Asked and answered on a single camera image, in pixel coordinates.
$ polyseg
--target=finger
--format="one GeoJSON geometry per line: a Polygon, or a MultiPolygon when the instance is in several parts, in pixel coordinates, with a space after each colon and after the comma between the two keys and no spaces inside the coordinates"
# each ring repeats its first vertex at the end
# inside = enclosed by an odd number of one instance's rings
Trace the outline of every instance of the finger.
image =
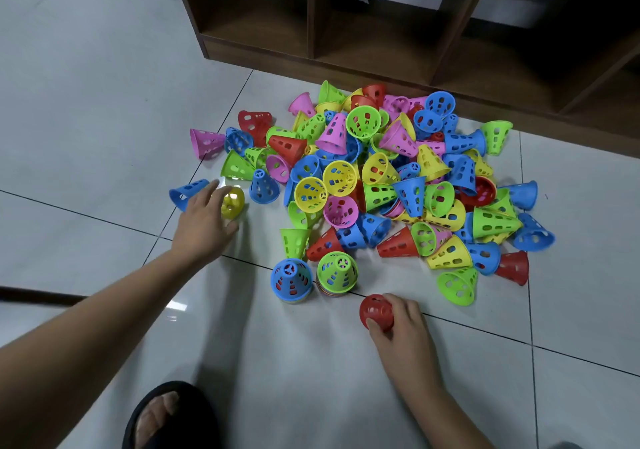
{"type": "Polygon", "coordinates": [[[382,296],[384,296],[384,298],[391,304],[391,307],[394,310],[394,319],[396,320],[396,322],[409,321],[409,313],[407,312],[406,301],[402,297],[389,293],[383,294],[382,296]]]}
{"type": "Polygon", "coordinates": [[[234,235],[236,235],[236,232],[238,231],[239,228],[240,227],[236,221],[229,222],[229,225],[225,227],[225,232],[227,233],[229,240],[233,238],[234,235]]]}
{"type": "Polygon", "coordinates": [[[195,204],[198,205],[199,207],[204,207],[209,202],[209,198],[211,197],[211,194],[216,190],[216,188],[218,188],[219,184],[220,184],[220,180],[216,178],[207,186],[205,186],[202,190],[200,190],[198,194],[194,196],[195,204]]]}
{"type": "Polygon", "coordinates": [[[211,198],[209,198],[209,204],[207,205],[207,208],[212,209],[219,216],[221,216],[222,202],[224,202],[225,195],[228,195],[228,193],[231,191],[231,188],[233,188],[233,186],[225,186],[224,188],[215,190],[213,192],[213,195],[211,195],[211,198]]]}
{"type": "Polygon", "coordinates": [[[422,321],[422,312],[420,311],[420,306],[414,300],[408,300],[406,302],[406,310],[409,313],[409,318],[414,323],[420,323],[422,321]]]}
{"type": "Polygon", "coordinates": [[[369,328],[369,335],[373,340],[373,344],[380,351],[388,344],[389,338],[387,338],[385,336],[385,333],[382,332],[382,328],[380,328],[380,325],[373,321],[371,318],[367,318],[365,322],[367,323],[367,327],[369,328]]]}

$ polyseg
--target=forearm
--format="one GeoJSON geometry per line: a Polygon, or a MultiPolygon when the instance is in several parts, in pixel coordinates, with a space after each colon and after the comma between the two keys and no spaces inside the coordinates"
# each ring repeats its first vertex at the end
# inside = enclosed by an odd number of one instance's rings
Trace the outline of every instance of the forearm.
{"type": "Polygon", "coordinates": [[[166,252],[0,349],[4,442],[56,447],[200,267],[166,252]]]}
{"type": "Polygon", "coordinates": [[[493,449],[444,388],[413,397],[407,405],[434,449],[493,449]]]}

